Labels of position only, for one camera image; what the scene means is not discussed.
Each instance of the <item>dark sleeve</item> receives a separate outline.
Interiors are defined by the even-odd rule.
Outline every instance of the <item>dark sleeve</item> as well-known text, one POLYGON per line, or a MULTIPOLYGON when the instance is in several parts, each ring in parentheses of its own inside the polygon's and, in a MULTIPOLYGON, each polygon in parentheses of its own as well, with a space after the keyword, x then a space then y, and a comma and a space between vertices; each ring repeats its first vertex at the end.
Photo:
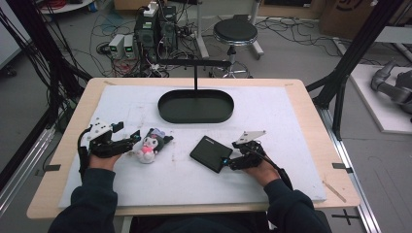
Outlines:
POLYGON ((301 191, 291 191, 280 179, 267 184, 264 191, 270 205, 267 218, 281 232, 328 232, 316 216, 312 201, 301 191))
POLYGON ((82 186, 71 196, 71 205, 51 223, 49 232, 115 232, 113 218, 118 195, 113 191, 115 173, 87 169, 82 186))

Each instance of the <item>black oval tray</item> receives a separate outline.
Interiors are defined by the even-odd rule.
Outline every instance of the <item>black oval tray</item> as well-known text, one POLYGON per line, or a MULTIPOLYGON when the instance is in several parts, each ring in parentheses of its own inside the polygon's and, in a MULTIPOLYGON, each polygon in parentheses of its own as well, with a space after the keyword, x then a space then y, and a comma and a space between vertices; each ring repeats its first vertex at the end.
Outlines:
POLYGON ((163 94, 157 107, 171 123, 220 123, 231 117, 234 102, 221 90, 180 89, 163 94))

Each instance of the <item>robotic hand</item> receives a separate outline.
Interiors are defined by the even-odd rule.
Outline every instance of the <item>robotic hand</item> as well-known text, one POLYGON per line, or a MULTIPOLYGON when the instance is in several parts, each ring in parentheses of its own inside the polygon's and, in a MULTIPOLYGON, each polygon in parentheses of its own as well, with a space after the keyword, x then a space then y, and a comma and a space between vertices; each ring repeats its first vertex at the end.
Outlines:
POLYGON ((395 86, 393 86, 386 83, 386 79, 391 75, 395 66, 394 60, 385 64, 373 76, 370 87, 388 95, 404 112, 412 114, 412 71, 400 73, 396 78, 395 86))
POLYGON ((108 124, 101 119, 92 124, 88 129, 83 131, 78 140, 78 153, 80 158, 80 175, 83 180, 86 168, 88 167, 88 158, 94 154, 101 158, 112 157, 121 153, 128 152, 133 149, 133 146, 141 140, 140 130, 130 135, 128 139, 122 139, 117 142, 112 141, 113 133, 117 133, 123 129, 123 122, 118 124, 108 124), (81 147, 81 141, 85 133, 89 135, 87 139, 90 141, 88 150, 86 147, 81 147))
POLYGON ((226 158, 223 160, 223 165, 230 167, 231 170, 242 170, 251 167, 257 167, 262 160, 265 160, 279 173, 285 185, 293 190, 291 179, 285 169, 278 167, 272 160, 266 156, 261 144, 254 141, 255 138, 265 134, 265 131, 244 132, 243 135, 233 142, 234 148, 239 149, 242 156, 236 158, 226 158))

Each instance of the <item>cardboard box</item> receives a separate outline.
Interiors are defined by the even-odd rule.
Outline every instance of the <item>cardboard box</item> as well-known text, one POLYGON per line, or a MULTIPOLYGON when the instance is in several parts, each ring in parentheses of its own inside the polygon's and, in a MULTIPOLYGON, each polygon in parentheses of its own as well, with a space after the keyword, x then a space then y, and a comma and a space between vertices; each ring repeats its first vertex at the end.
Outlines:
POLYGON ((147 7, 151 0, 115 0, 116 10, 137 10, 140 7, 147 7))
POLYGON ((315 19, 321 16, 324 8, 325 0, 312 0, 310 7, 266 5, 264 4, 264 1, 261 1, 257 14, 260 17, 295 17, 315 19))
POLYGON ((327 1, 319 21, 322 34, 354 39, 373 10, 369 0, 327 1))

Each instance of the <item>human hand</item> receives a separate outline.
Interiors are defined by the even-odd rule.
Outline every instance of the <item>human hand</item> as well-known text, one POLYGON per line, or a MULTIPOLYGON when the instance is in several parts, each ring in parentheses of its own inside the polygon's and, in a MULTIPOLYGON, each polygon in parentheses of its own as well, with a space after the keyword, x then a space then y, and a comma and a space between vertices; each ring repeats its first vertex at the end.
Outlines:
POLYGON ((90 156, 88 167, 89 168, 100 168, 106 169, 109 171, 113 171, 113 167, 115 166, 116 161, 121 157, 121 154, 108 157, 108 158, 101 158, 97 157, 96 155, 92 154, 90 156))
POLYGON ((254 177, 263 187, 274 180, 280 179, 279 173, 276 169, 265 160, 262 160, 257 167, 247 168, 243 171, 254 177))

